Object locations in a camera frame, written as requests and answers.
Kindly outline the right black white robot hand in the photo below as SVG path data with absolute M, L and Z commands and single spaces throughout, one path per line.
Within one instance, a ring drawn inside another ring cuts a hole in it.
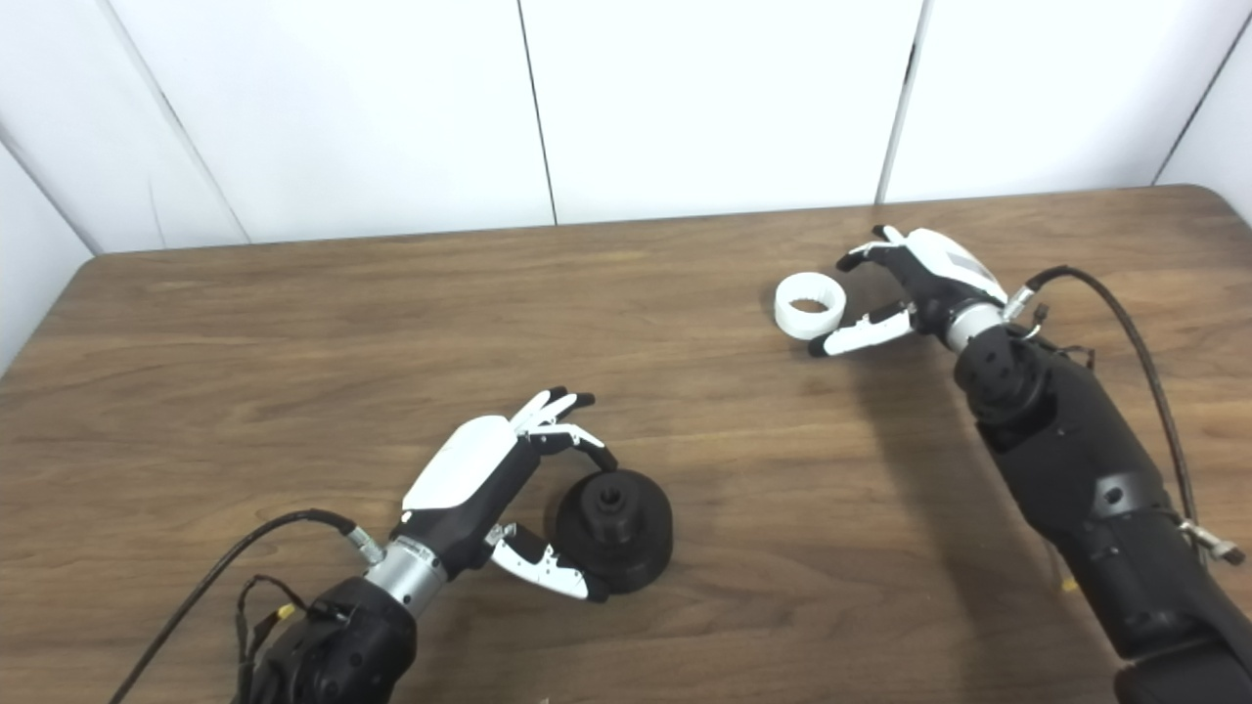
M 891 225 L 873 227 L 876 241 L 854 246 L 836 263 L 850 272 L 880 266 L 901 286 L 904 297 L 871 309 L 855 324 L 809 339 L 809 355 L 835 357 L 881 346 L 906 334 L 933 334 L 959 355 L 970 339 L 1007 324 L 1007 293 L 997 276 L 964 246 L 933 229 L 901 236 Z

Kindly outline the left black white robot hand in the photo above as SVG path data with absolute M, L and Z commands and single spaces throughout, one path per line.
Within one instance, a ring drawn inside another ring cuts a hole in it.
M 592 393 L 558 386 L 540 391 L 510 418 L 466 420 L 403 496 L 391 541 L 403 541 L 444 582 L 491 561 L 550 593 L 607 601 L 603 580 L 528 529 L 500 521 L 547 456 L 573 448 L 600 471 L 618 468 L 603 440 L 568 423 L 568 415 L 595 402 Z

